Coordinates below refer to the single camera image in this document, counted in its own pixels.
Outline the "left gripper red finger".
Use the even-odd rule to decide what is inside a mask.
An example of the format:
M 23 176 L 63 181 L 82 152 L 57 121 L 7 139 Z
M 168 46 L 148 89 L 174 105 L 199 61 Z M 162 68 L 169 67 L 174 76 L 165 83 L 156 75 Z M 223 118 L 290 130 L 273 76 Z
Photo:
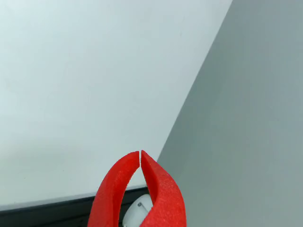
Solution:
M 141 226 L 185 227 L 185 203 L 174 179 L 144 150 L 141 151 L 141 168 L 153 204 Z
M 119 159 L 103 179 L 89 215 L 89 227 L 117 227 L 127 185 L 139 168 L 139 151 Z

